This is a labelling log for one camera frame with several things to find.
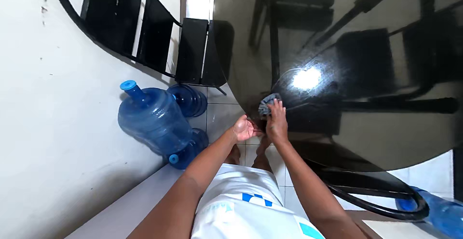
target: plastic water bottle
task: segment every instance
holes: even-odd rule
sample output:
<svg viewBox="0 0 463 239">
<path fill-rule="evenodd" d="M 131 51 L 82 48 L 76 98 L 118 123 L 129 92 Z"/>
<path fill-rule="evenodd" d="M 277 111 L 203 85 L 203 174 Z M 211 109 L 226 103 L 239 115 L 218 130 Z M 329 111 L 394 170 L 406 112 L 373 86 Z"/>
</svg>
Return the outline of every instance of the plastic water bottle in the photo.
<svg viewBox="0 0 463 239">
<path fill-rule="evenodd" d="M 184 117 L 197 117 L 207 109 L 206 96 L 186 84 L 174 84 L 167 89 L 176 97 Z"/>
<path fill-rule="evenodd" d="M 160 155 L 185 148 L 193 130 L 172 94 L 159 88 L 140 89 L 128 80 L 120 85 L 129 97 L 119 106 L 119 126 Z"/>
<path fill-rule="evenodd" d="M 412 187 L 429 205 L 429 216 L 425 221 L 431 223 L 437 230 L 454 239 L 463 238 L 463 206 L 429 193 L 426 190 Z M 416 208 L 414 200 L 396 199 L 397 209 L 413 211 Z"/>
<path fill-rule="evenodd" d="M 169 156 L 170 165 L 179 170 L 186 169 L 208 144 L 209 138 L 207 134 L 201 129 L 194 128 L 190 143 L 182 151 Z"/>
</svg>

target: gray rag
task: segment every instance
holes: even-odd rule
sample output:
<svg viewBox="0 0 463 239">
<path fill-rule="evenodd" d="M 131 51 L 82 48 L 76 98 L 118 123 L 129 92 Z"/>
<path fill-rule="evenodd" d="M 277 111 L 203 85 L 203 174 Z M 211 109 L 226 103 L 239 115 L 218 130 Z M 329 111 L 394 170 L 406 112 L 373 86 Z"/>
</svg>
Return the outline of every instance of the gray rag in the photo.
<svg viewBox="0 0 463 239">
<path fill-rule="evenodd" d="M 262 99 L 261 103 L 259 104 L 259 109 L 258 112 L 261 116 L 266 116 L 266 115 L 271 115 L 272 112 L 270 111 L 270 108 L 267 106 L 267 104 L 273 105 L 273 99 L 278 99 L 281 100 L 281 96 L 278 93 L 271 94 L 264 99 Z"/>
</svg>

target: chair backrest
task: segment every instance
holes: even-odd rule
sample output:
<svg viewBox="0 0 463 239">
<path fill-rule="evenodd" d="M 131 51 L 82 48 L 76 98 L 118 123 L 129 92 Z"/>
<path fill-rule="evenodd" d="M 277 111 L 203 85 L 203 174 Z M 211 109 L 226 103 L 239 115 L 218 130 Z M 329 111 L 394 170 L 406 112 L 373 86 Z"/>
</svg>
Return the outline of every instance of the chair backrest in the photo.
<svg viewBox="0 0 463 239">
<path fill-rule="evenodd" d="M 81 17 L 96 40 L 111 50 L 165 72 L 173 24 L 179 24 L 159 0 L 146 0 L 138 42 L 142 0 L 84 0 Z"/>
</svg>

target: black glass tabletop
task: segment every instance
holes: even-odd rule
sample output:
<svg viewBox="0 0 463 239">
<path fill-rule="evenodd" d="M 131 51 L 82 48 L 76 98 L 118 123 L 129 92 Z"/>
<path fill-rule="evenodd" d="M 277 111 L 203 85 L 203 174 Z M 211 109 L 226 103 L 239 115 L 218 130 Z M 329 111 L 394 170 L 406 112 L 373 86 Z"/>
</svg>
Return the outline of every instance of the black glass tabletop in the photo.
<svg viewBox="0 0 463 239">
<path fill-rule="evenodd" d="M 215 0 L 212 25 L 236 100 L 263 129 L 280 94 L 305 159 L 394 170 L 463 140 L 463 0 Z"/>
</svg>

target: blue cap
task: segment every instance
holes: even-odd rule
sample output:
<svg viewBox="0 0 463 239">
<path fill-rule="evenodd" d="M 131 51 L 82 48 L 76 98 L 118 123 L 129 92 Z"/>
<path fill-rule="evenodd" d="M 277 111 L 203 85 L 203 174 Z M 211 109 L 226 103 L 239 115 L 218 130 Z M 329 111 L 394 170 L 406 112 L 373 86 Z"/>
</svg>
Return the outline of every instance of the blue cap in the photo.
<svg viewBox="0 0 463 239">
<path fill-rule="evenodd" d="M 178 162 L 178 155 L 177 154 L 172 154 L 169 156 L 169 162 L 172 164 L 175 164 Z"/>
<path fill-rule="evenodd" d="M 136 86 L 136 82 L 133 81 L 133 80 L 127 80 L 125 82 L 123 82 L 122 84 L 120 84 L 120 88 L 124 91 L 127 91 L 127 90 L 130 90 L 132 88 L 134 88 Z"/>
</svg>

